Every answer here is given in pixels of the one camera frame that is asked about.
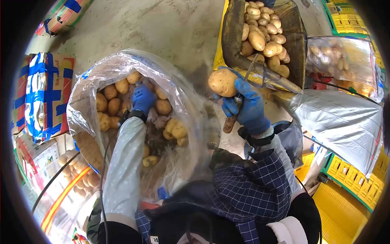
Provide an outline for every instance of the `blue plaid apron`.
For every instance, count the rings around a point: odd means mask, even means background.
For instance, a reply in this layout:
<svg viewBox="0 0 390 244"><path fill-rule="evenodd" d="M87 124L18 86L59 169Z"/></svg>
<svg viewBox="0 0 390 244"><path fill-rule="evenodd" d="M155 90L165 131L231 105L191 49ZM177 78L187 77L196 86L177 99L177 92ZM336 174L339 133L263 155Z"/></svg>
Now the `blue plaid apron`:
<svg viewBox="0 0 390 244"><path fill-rule="evenodd" d="M161 207L137 211L135 219L145 243L149 243L153 217L195 205L234 222L246 244L259 244L255 222L266 224L283 219L290 207L291 190L273 149L251 156L257 162L249 167L232 164L220 168L213 182L189 183L185 197L177 199L174 195Z"/></svg>

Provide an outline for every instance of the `black wrist strap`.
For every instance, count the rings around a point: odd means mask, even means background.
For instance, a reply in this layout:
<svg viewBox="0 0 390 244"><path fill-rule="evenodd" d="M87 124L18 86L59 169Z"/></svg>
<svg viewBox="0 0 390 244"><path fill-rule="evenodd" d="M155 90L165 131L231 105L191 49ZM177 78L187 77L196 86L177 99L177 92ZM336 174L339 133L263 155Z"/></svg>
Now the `black wrist strap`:
<svg viewBox="0 0 390 244"><path fill-rule="evenodd" d="M249 145L251 145L252 147L256 147L270 144L275 136L275 133L272 133L272 135L267 136L266 138L255 139L248 133L245 127L241 127L240 129L238 129L238 135L241 136L244 140L246 140Z"/></svg>

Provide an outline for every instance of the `plastic bag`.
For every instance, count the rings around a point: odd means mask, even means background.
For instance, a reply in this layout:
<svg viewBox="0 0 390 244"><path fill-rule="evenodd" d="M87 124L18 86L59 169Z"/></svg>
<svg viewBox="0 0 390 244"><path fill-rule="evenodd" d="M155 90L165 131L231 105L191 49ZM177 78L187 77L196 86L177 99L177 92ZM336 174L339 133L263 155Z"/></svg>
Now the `plastic bag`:
<svg viewBox="0 0 390 244"><path fill-rule="evenodd" d="M376 90L375 60L369 41L352 37L309 37L307 47L308 71L359 82Z"/></svg>
<svg viewBox="0 0 390 244"><path fill-rule="evenodd" d="M160 124L164 126L165 121L174 115L183 122L188 132L187 147L165 150L165 155L161 155L161 160L156 166L141 169L141 200L156 202L171 195L183 185L191 177L195 167L207 163L205 153L207 116L203 106L204 99L194 91L174 66L153 54L131 49L104 58L87 72L76 76L76 85L67 107L67 120L70 133L81 154L97 169L101 169L105 148L109 138L114 135L115 139L108 146L105 161L109 164L117 131L113 129L103 133L100 131L96 93L136 70L145 76L143 81L148 80L156 87L161 87L172 105L173 112L170 116L163 117ZM128 94L124 96L130 97L133 89L134 85L131 85ZM151 109L148 128L150 120L155 117L156 112Z"/></svg>

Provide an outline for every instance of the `blue glove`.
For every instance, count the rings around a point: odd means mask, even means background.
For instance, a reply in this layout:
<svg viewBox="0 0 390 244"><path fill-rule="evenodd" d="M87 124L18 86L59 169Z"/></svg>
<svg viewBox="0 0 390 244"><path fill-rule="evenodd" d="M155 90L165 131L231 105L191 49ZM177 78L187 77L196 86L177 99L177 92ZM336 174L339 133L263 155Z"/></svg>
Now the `blue glove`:
<svg viewBox="0 0 390 244"><path fill-rule="evenodd" d="M237 121L246 128L250 135L259 135L265 132L271 126L271 122L264 115L263 97L252 91L249 84L244 82L244 77L240 73L230 68L227 69L238 76L234 81L234 86L244 96L244 102L242 108L238 111L233 97L222 97L222 110L227 117L238 114ZM214 98L218 100L221 96L214 93Z"/></svg>
<svg viewBox="0 0 390 244"><path fill-rule="evenodd" d="M142 84L135 88L131 100L133 110L141 110L147 116L150 108L156 103L157 97L146 85Z"/></svg>

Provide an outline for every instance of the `concrete floor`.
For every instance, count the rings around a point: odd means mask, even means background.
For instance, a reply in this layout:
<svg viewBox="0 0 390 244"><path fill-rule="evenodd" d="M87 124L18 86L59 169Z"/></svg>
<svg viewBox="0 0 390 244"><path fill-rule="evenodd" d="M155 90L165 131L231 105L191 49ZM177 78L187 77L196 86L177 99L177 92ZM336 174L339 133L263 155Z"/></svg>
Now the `concrete floor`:
<svg viewBox="0 0 390 244"><path fill-rule="evenodd" d="M306 31L330 35L319 0L313 1L316 4L296 0ZM81 74L113 52L144 50L175 65L198 92L210 97L204 88L212 71L223 5L222 0L95 0L74 30L57 37L35 36L26 53L70 55L76 58L74 74ZM291 120L284 109L268 100L270 92L261 90L266 116L272 123ZM220 106L215 107L222 125L225 115ZM221 148L243 157L243 145L237 133L223 133Z"/></svg>

